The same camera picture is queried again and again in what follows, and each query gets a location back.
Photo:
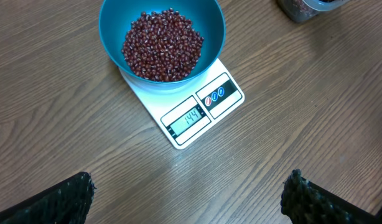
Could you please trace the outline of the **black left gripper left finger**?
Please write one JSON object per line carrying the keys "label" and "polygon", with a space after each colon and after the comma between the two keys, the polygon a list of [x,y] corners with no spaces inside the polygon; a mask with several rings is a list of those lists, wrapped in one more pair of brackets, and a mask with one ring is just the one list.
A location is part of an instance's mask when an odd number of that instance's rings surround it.
{"label": "black left gripper left finger", "polygon": [[93,202],[91,175],[79,172],[60,183],[0,212],[0,223],[84,224]]}

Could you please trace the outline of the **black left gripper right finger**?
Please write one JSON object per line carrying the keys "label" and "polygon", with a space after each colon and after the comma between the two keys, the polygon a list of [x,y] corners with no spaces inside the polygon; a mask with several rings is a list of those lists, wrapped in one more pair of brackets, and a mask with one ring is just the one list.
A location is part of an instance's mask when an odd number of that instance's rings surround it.
{"label": "black left gripper right finger", "polygon": [[295,224],[380,223],[374,216],[302,177],[295,169],[284,182],[281,213]]}

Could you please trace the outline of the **red beans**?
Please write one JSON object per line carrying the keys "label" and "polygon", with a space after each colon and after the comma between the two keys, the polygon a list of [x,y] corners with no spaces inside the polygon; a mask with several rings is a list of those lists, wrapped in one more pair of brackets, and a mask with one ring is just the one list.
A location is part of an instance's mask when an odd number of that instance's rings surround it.
{"label": "red beans", "polygon": [[219,56],[225,19],[217,1],[136,1],[122,42],[124,62],[143,80],[177,83],[200,75]]}

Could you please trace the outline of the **white kitchen scale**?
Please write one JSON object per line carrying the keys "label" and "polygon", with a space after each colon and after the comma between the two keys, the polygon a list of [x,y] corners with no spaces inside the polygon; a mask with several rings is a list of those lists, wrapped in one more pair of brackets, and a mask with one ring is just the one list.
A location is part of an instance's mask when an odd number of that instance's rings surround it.
{"label": "white kitchen scale", "polygon": [[176,149],[185,149],[245,101],[220,60],[182,83],[148,83],[121,70],[122,77]]}

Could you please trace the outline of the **blue bowl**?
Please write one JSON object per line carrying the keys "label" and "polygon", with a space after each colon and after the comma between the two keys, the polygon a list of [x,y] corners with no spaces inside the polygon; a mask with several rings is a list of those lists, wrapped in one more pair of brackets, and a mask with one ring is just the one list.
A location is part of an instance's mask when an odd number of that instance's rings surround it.
{"label": "blue bowl", "polygon": [[137,76],[127,65],[119,47],[125,42],[125,34],[131,30],[131,23],[142,12],[162,11],[174,7],[181,15],[191,19],[194,28],[204,38],[202,57],[185,79],[168,84],[180,84],[201,76],[218,59],[226,37],[223,11],[217,0],[104,0],[98,19],[101,43],[110,59],[130,77],[144,83],[149,80]]}

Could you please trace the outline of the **clear plastic container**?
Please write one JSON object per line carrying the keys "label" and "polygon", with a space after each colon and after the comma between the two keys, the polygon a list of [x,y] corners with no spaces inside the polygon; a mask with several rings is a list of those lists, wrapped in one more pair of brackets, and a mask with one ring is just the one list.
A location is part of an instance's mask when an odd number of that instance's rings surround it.
{"label": "clear plastic container", "polygon": [[320,13],[332,11],[349,0],[277,0],[276,2],[288,18],[301,23]]}

